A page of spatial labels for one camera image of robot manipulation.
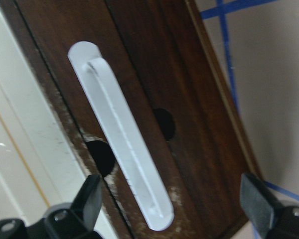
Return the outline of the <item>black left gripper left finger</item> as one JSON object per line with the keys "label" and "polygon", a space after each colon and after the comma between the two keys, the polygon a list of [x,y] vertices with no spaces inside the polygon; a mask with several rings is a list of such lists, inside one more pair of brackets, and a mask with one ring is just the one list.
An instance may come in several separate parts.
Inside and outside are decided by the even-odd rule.
{"label": "black left gripper left finger", "polygon": [[93,230],[102,206],[102,189],[99,175],[89,175],[70,210],[83,222],[88,230]]}

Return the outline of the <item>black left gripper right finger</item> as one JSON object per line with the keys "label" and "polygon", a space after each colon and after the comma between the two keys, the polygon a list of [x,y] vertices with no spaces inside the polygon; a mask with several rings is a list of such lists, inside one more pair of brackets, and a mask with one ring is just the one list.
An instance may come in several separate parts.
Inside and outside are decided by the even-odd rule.
{"label": "black left gripper right finger", "polygon": [[262,180],[252,173],[241,175],[240,205],[262,238],[274,228],[285,206]]}

